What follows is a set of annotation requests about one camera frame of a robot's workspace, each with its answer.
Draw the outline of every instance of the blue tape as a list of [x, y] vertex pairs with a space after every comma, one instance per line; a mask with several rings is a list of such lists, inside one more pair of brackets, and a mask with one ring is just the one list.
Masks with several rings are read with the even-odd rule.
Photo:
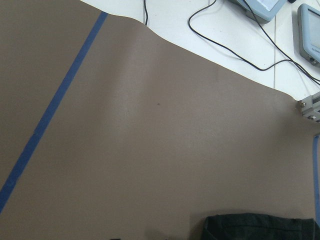
[[81, 63], [83, 62], [87, 52], [89, 51], [95, 37], [97, 36], [101, 26], [103, 25], [108, 14], [106, 12], [101, 12], [95, 24], [93, 25], [88, 37], [86, 38], [84, 44], [82, 45], [78, 55], [75, 57], [69, 71], [65, 75], [61, 85], [54, 94], [51, 102], [49, 103], [47, 109], [42, 115], [38, 125], [36, 126], [33, 135], [30, 137], [29, 141], [25, 145], [20, 157], [16, 161], [13, 169], [11, 170], [7, 180], [5, 181], [1, 191], [0, 191], [0, 214], [4, 209], [11, 193], [13, 192], [17, 181], [21, 174], [23, 173], [25, 167], [27, 166], [33, 152], [35, 151], [41, 137], [44, 135], [51, 119], [53, 118], [60, 102], [65, 96], [71, 82], [75, 78], [77, 71], [79, 70]]
[[314, 186], [314, 206], [315, 221], [320, 225], [320, 195], [319, 195], [319, 176], [318, 176], [318, 141], [319, 135], [315, 136], [312, 145], [313, 158], [313, 186]]

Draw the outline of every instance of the black cloth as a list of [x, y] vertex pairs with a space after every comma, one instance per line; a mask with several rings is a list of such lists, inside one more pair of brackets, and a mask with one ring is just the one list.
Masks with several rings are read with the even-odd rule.
[[313, 219], [265, 214], [227, 214], [206, 218], [201, 240], [320, 240]]

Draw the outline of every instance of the gray device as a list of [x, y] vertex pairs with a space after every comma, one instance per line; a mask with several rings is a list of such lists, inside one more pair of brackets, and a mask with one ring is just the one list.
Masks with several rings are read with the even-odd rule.
[[320, 67], [320, 11], [303, 3], [298, 8], [299, 51], [309, 63]]
[[[269, 23], [286, 1], [287, 0], [246, 0], [260, 24]], [[243, 7], [246, 10], [246, 15], [253, 20], [255, 19], [243, 0], [230, 0], [230, 2]]]

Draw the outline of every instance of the black cable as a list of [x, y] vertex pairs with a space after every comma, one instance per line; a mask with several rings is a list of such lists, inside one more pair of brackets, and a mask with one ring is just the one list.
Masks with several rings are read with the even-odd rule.
[[200, 12], [202, 12], [203, 10], [205, 10], [205, 9], [211, 7], [212, 5], [214, 5], [214, 4], [216, 3], [216, 1], [217, 1], [217, 0], [214, 0], [213, 3], [209, 4], [208, 6], [205, 6], [204, 8], [202, 8], [202, 9], [200, 9], [200, 10], [198, 10], [198, 11], [196, 11], [194, 14], [192, 14], [192, 15], [189, 17], [189, 19], [188, 19], [188, 26], [189, 26], [189, 28], [190, 28], [195, 34], [197, 34], [198, 36], [200, 36], [200, 37], [208, 40], [209, 42], [212, 42], [212, 43], [214, 43], [214, 44], [216, 44], [216, 45], [218, 45], [218, 46], [220, 46], [220, 47], [228, 50], [229, 52], [231, 52], [232, 54], [234, 54], [235, 56], [237, 56], [238, 58], [240, 58], [241, 60], [243, 60], [244, 62], [246, 62], [247, 64], [251, 65], [252, 67], [254, 67], [255, 69], [257, 69], [257, 70], [259, 70], [259, 71], [267, 71], [267, 70], [269, 70], [270, 68], [272, 68], [272, 67], [274, 67], [275, 65], [280, 64], [280, 63], [282, 63], [282, 62], [292, 62], [303, 74], [305, 74], [308, 78], [310, 78], [313, 82], [315, 82], [317, 85], [320, 86], [320, 84], [318, 83], [318, 82], [320, 82], [319, 79], [316, 79], [315, 77], [311, 76], [310, 73], [308, 73], [299, 63], [297, 63], [297, 62], [295, 62], [294, 60], [292, 60], [291, 57], [289, 57], [285, 52], [283, 52], [283, 51], [276, 45], [276, 43], [271, 39], [271, 37], [267, 34], [267, 32], [264, 30], [264, 28], [260, 25], [260, 23], [259, 23], [258, 20], [257, 20], [257, 17], [256, 17], [256, 15], [255, 15], [255, 13], [252, 11], [251, 7], [248, 5], [248, 3], [247, 3], [245, 0], [243, 0], [243, 1], [244, 1], [245, 4], [249, 7], [250, 11], [252, 12], [252, 14], [253, 14], [253, 16], [254, 16], [255, 21], [257, 22], [257, 24], [259, 25], [259, 27], [262, 29], [262, 31], [264, 32], [264, 34], [268, 37], [268, 39], [272, 42], [272, 44], [273, 44], [282, 54], [284, 54], [288, 59], [283, 59], [283, 60], [277, 61], [276, 63], [270, 65], [270, 66], [267, 67], [267, 68], [260, 68], [260, 67], [256, 66], [255, 64], [253, 64], [252, 62], [250, 62], [249, 60], [247, 60], [247, 59], [245, 59], [244, 57], [240, 56], [239, 54], [237, 54], [236, 52], [234, 52], [233, 50], [231, 50], [231, 49], [228, 48], [227, 46], [224, 46], [224, 45], [222, 45], [221, 43], [218, 43], [218, 42], [216, 42], [216, 41], [214, 41], [214, 40], [212, 40], [212, 39], [210, 39], [210, 38], [202, 35], [201, 33], [197, 32], [195, 29], [193, 29], [192, 26], [191, 26], [191, 24], [190, 24], [191, 19], [192, 19], [195, 15], [197, 15], [198, 13], [200, 13]]
[[147, 11], [146, 0], [143, 0], [143, 7], [144, 7], [144, 11], [145, 11], [145, 23], [144, 23], [144, 25], [147, 26], [147, 24], [148, 24], [148, 11]]
[[301, 72], [303, 72], [308, 78], [310, 78], [311, 80], [314, 81], [318, 81], [320, 82], [319, 79], [316, 79], [315, 77], [311, 76], [310, 73], [307, 72], [307, 70], [305, 70], [299, 63], [297, 63], [296, 61], [294, 61], [291, 57], [289, 57], [283, 50], [280, 49], [280, 47], [278, 47], [276, 45], [276, 43], [271, 39], [271, 37], [267, 34], [267, 32], [264, 30], [264, 28], [261, 26], [261, 24], [258, 22], [257, 20], [257, 16], [254, 13], [254, 11], [251, 9], [251, 7], [249, 6], [249, 4], [246, 2], [246, 0], [243, 0], [243, 2], [247, 5], [247, 7], [249, 8], [250, 12], [252, 13], [254, 20], [256, 21], [256, 23], [259, 25], [260, 29], [263, 31], [263, 33], [267, 36], [267, 38], [272, 42], [272, 44], [283, 54], [285, 55], [290, 62], [292, 62]]

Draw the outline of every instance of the white tabletop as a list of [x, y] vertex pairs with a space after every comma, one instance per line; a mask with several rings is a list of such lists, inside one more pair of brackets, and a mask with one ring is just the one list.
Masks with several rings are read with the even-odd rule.
[[[133, 18], [142, 23], [145, 21], [143, 0], [82, 1], [112, 15]], [[296, 100], [320, 91], [315, 83], [291, 63], [283, 62], [267, 71], [258, 71], [227, 50], [193, 33], [188, 27], [188, 18], [212, 1], [146, 0], [149, 16], [147, 27], [175, 45], [257, 83], [287, 93]], [[311, 65], [299, 54], [297, 17], [297, 9], [302, 3], [320, 9], [318, 1], [297, 0], [293, 4], [286, 2], [276, 17], [263, 27], [284, 52], [300, 63], [311, 75], [320, 79], [320, 68]], [[260, 68], [266, 68], [283, 59], [257, 23], [248, 18], [242, 8], [228, 0], [217, 0], [216, 4], [195, 16], [191, 25], [198, 32], [229, 47]]]

